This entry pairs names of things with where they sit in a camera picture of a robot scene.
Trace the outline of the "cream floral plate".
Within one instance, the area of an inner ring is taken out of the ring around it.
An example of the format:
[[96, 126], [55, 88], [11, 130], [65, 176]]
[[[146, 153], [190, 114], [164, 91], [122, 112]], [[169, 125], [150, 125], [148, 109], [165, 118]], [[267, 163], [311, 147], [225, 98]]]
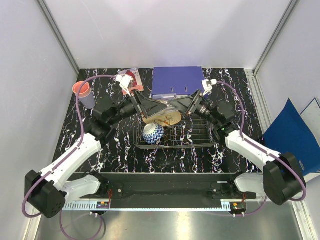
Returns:
[[162, 115], [154, 115], [149, 118], [142, 118], [145, 124], [159, 124], [162, 127], [170, 127], [178, 124], [182, 120], [182, 115], [179, 111], [170, 112]]

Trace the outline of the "blue white patterned bowl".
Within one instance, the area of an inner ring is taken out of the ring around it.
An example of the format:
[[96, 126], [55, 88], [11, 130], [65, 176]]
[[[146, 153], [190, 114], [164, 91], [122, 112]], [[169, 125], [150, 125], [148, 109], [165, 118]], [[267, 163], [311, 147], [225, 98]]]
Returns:
[[154, 145], [164, 136], [164, 128], [157, 123], [148, 123], [142, 132], [142, 137], [147, 144]]

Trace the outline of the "lavender plastic cup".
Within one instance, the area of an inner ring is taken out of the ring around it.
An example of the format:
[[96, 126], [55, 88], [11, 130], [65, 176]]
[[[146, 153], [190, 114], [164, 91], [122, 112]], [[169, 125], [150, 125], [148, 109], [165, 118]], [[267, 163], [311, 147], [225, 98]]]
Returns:
[[85, 97], [79, 97], [79, 100], [87, 109], [93, 109], [96, 106], [95, 97], [92, 92]]

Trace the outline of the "clear glass tumbler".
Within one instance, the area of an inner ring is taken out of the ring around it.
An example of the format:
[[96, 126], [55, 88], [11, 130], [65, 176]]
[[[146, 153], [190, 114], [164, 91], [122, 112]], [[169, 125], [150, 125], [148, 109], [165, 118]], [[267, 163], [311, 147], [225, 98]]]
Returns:
[[163, 109], [163, 110], [159, 111], [156, 115], [157, 116], [163, 116], [163, 115], [167, 115], [167, 114], [170, 114], [170, 113], [179, 112], [179, 110], [176, 107], [171, 105], [171, 102], [173, 100], [174, 100], [174, 98], [157, 99], [156, 101], [166, 105], [166, 109]]

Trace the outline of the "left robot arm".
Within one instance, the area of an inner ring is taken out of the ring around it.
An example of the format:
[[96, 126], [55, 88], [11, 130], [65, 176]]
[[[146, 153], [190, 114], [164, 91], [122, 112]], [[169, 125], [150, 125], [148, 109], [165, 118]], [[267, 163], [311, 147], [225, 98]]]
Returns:
[[111, 97], [100, 97], [92, 111], [92, 120], [87, 127], [81, 127], [80, 138], [56, 161], [40, 172], [31, 170], [24, 180], [22, 212], [27, 218], [26, 204], [31, 204], [46, 218], [56, 216], [66, 204], [87, 195], [103, 198], [108, 193], [109, 181], [99, 173], [70, 181], [69, 178], [92, 155], [98, 153], [116, 135], [116, 125], [133, 115], [145, 118], [165, 110], [167, 105], [144, 97], [135, 90], [119, 105]]

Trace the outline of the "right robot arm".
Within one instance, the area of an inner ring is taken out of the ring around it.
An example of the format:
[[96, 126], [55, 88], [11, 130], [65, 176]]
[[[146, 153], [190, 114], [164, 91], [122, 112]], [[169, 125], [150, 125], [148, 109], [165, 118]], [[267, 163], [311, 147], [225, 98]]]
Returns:
[[214, 140], [237, 152], [254, 164], [261, 173], [240, 173], [227, 185], [228, 195], [239, 198], [244, 193], [267, 196], [276, 205], [287, 201], [302, 201], [306, 195], [306, 181], [297, 158], [290, 152], [271, 150], [246, 136], [232, 124], [235, 110], [227, 101], [212, 107], [201, 91], [178, 98], [171, 105], [180, 112], [193, 114], [212, 124]]

